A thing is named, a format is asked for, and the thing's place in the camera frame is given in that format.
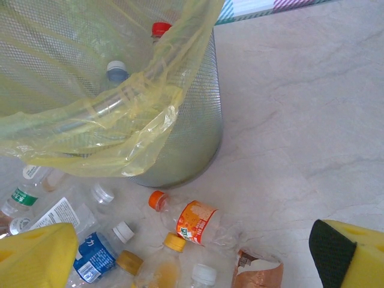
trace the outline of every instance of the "trash bag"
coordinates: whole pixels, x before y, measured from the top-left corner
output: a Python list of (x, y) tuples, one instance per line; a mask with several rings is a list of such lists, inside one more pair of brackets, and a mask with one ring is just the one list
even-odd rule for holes
[[(0, 153), (136, 176), (166, 142), (224, 0), (3, 0)], [(173, 26), (156, 46), (151, 28)], [(131, 75), (99, 93), (107, 63)]]

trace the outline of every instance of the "white marble surface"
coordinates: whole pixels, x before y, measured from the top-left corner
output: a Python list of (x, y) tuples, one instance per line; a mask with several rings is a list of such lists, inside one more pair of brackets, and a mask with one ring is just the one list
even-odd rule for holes
[[(171, 193), (243, 218), (282, 258), (283, 288), (322, 286), (308, 249), (316, 219), (384, 228), (383, 14), (383, 0), (344, 0), (215, 28), (223, 145), (201, 177)], [(101, 181), (137, 232), (127, 248), (145, 257), (166, 235), (146, 205), (152, 190)], [(220, 272), (217, 287), (230, 286), (231, 263), (195, 245), (182, 261), (187, 278), (205, 262)]]

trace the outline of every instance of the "green bottle label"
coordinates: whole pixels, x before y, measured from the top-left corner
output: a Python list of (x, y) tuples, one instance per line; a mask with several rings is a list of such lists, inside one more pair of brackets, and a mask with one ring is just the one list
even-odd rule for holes
[(20, 189), (16, 189), (12, 194), (12, 199), (15, 200), (16, 202), (19, 202), (22, 205), (32, 206), (36, 202), (37, 197), (33, 197), (31, 195), (24, 193)]

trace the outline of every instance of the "orange bottle label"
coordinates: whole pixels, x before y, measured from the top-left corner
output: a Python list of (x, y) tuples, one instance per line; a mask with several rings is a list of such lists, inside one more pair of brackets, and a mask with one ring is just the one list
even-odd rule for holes
[(185, 240), (201, 245), (204, 229), (215, 211), (217, 209), (199, 201), (192, 201), (185, 207), (179, 217), (176, 225), (178, 235)]

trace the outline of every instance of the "yellow sponge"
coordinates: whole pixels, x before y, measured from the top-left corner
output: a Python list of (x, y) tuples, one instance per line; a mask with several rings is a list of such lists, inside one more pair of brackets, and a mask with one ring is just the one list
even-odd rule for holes
[(384, 233), (317, 220), (310, 250), (324, 288), (384, 287)]
[(75, 230), (68, 223), (0, 239), (0, 286), (64, 287), (77, 248)]

